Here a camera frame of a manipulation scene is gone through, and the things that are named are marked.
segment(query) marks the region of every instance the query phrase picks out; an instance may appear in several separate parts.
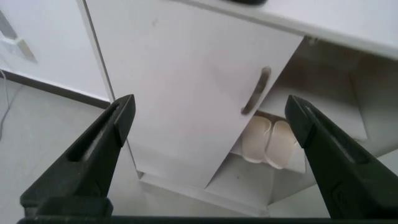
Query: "wall socket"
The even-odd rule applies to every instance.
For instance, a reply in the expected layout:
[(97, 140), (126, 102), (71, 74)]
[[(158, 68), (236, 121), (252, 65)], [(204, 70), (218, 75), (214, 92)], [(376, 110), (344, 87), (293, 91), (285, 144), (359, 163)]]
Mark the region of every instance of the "wall socket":
[(9, 53), (30, 60), (32, 62), (37, 62), (24, 39), (17, 38), (13, 40), (9, 38), (3, 38), (0, 40), (0, 42)]

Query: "gray floor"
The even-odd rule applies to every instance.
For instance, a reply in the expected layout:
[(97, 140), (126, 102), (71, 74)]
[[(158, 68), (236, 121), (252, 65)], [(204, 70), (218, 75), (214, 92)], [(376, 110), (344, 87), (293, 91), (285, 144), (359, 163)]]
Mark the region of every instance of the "gray floor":
[[(0, 115), (6, 110), (0, 79)], [(8, 82), (15, 97), (0, 140), (0, 219), (23, 217), (19, 196), (101, 114), (77, 101)], [(115, 215), (242, 216), (139, 182), (128, 149), (122, 149), (108, 197)]]

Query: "cabinet door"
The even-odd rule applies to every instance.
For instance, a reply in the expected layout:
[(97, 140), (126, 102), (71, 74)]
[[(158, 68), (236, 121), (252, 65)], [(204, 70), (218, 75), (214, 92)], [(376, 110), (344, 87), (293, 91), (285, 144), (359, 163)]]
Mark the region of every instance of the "cabinet door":
[(115, 97), (134, 94), (137, 170), (205, 188), (302, 36), (184, 3), (89, 0)]

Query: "door handle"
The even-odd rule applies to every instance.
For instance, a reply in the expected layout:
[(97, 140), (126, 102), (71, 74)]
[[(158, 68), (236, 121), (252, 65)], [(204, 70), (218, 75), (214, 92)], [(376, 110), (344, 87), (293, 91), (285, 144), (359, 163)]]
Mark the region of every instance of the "door handle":
[(249, 99), (248, 103), (246, 103), (246, 106), (244, 108), (242, 108), (241, 114), (247, 115), (253, 110), (254, 106), (259, 101), (259, 98), (260, 98), (262, 92), (266, 88), (266, 85), (267, 85), (267, 82), (268, 82), (268, 78), (269, 78), (270, 75), (271, 75), (271, 68), (270, 67), (264, 67), (261, 70), (260, 79), (257, 82), (257, 85), (256, 85), (252, 95), (250, 96), (250, 99)]

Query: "white slipper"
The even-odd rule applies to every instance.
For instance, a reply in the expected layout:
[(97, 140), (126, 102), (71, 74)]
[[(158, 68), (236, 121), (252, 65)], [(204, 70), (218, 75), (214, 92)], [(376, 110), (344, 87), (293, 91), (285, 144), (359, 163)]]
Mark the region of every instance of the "white slipper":
[(285, 168), (289, 163), (293, 151), (297, 147), (296, 144), (298, 144), (297, 140), (289, 124), (286, 121), (275, 122), (265, 153), (266, 161), (276, 169)]
[(261, 163), (270, 136), (271, 122), (261, 116), (253, 116), (242, 132), (242, 156), (248, 162)]

